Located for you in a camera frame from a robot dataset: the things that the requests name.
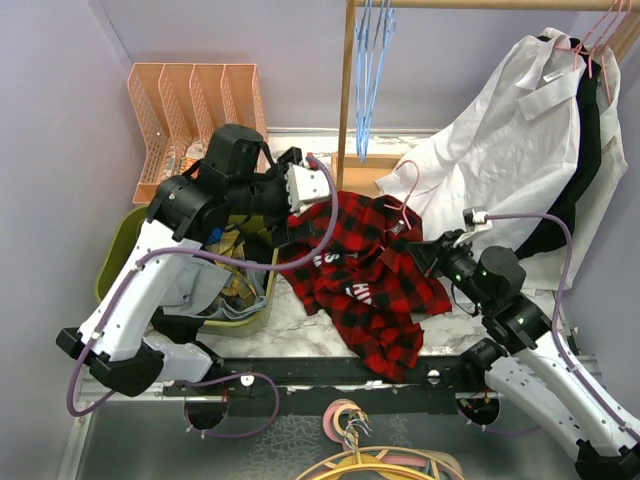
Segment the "red plaid shirt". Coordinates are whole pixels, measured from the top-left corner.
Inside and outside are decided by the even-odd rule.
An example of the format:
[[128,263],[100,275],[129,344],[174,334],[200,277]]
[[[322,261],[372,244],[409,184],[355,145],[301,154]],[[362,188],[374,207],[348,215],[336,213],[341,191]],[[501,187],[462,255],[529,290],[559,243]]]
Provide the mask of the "red plaid shirt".
[[[282,274],[307,314],[324,309],[367,367],[401,382],[405,368],[415,366],[423,343],[422,328],[410,313],[436,315],[450,311],[451,303],[440,282],[424,278],[404,249],[407,242],[422,241],[418,215],[407,209],[413,227],[408,230],[399,223],[399,211],[384,207],[400,205],[392,197],[371,199],[351,192],[338,196],[338,223],[325,252]],[[311,221],[313,235],[281,249],[281,262],[301,258],[320,243],[330,210],[330,203],[322,203],[290,217],[292,228]]]

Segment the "white marble table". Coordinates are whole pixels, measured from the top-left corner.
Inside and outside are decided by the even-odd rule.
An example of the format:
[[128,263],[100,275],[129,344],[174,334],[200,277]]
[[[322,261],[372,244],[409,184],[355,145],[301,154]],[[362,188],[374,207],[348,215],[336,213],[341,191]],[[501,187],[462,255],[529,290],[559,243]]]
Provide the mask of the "white marble table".
[[[423,139],[417,136],[373,136],[369,142],[369,152],[404,154]],[[274,158],[290,146],[297,146],[304,153],[313,152],[318,159],[330,162],[331,154],[337,151],[338,138],[337,135],[272,135],[269,144]],[[349,137],[347,152],[353,151],[354,139]],[[547,315],[551,315],[554,302],[552,292],[526,293]],[[307,316],[291,286],[280,275],[272,301],[269,323],[256,335],[236,338],[200,334],[198,340],[222,357],[355,356],[340,338],[331,318],[324,311]],[[448,314],[430,318],[416,316],[415,320],[420,321],[424,330],[421,355],[457,355],[487,336],[480,317],[471,318],[458,307]]]

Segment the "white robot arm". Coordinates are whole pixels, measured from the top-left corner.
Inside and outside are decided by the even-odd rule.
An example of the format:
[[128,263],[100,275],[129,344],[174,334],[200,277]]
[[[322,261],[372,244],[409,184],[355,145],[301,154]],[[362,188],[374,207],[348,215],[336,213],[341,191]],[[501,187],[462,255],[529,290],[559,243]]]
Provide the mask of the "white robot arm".
[[[271,164],[266,174],[253,173],[260,150]],[[83,356],[100,383],[128,396],[156,381],[201,380],[212,365],[211,353],[196,343],[175,344],[157,332],[145,335],[151,317],[193,252],[214,229],[226,227],[230,214],[262,215],[273,230],[274,245],[288,243],[287,217],[331,196],[325,176],[306,167],[296,148],[273,162],[253,130],[238,125],[216,130],[202,161],[160,184],[109,292],[79,328],[60,332],[58,346],[76,360]],[[192,176],[196,170],[197,177]],[[182,253],[161,253],[167,249]]]
[[450,279],[483,316],[494,341],[478,342],[463,361],[484,371],[488,387],[549,432],[575,460],[582,479],[640,478],[640,421],[593,378],[554,333],[551,320],[520,292],[525,271],[512,250],[489,247],[473,260],[468,242],[491,228],[487,212],[469,209],[464,218],[467,231],[407,245],[425,275]]

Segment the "white lab coat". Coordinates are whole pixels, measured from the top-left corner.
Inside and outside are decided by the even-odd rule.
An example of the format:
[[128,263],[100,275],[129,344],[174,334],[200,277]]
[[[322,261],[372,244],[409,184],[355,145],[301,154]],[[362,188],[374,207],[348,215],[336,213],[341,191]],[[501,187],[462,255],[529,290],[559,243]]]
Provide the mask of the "white lab coat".
[[[600,55],[595,57],[599,63]],[[604,81],[598,83],[596,99],[600,110],[600,141],[602,163],[598,173],[576,203],[576,225],[573,233],[573,254],[567,288],[571,288],[589,245],[604,217],[613,192],[620,178],[627,171],[627,162],[622,149],[620,122],[618,121],[618,96],[620,95],[620,69],[611,49],[604,54],[611,105],[607,97]],[[527,286],[545,290],[557,290],[558,281],[567,248],[545,252],[526,258],[520,264],[527,271]]]
[[[549,28],[542,35],[550,40],[527,36],[518,42],[471,105],[400,160],[411,159],[420,168],[408,204],[422,217],[425,240],[464,228],[462,211],[472,206],[484,205],[493,214],[546,212],[574,174],[580,141],[575,95],[585,64],[579,59],[576,65],[573,53],[554,49],[570,47],[566,34]],[[376,183],[383,193],[403,200],[415,178],[415,168],[405,165]],[[474,250],[489,245],[515,250],[537,223],[494,222]],[[536,257],[523,262],[526,286],[556,289],[561,255],[543,262]]]

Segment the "wooden rod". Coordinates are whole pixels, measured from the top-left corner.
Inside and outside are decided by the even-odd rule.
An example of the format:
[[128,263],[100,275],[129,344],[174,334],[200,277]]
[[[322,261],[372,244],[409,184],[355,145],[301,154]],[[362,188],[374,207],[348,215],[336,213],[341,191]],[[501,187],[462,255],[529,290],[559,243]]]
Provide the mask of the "wooden rod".
[[640,13],[631,12],[620,23],[609,41],[609,46],[618,62],[631,50],[638,36],[640,36]]
[[336,186],[342,190],[344,178],[344,151],[347,147],[347,120],[349,119],[349,92],[351,90],[351,64],[353,62],[353,30],[356,24],[356,0],[347,0],[344,20],[344,55],[342,57],[342,96],[340,99],[340,130],[338,131],[338,161]]
[[[366,0],[356,0],[363,7]],[[380,6],[380,0],[373,5]],[[453,8],[478,10],[566,10],[606,11],[611,0],[391,0],[394,8]],[[640,2],[634,2],[633,10],[640,11]]]

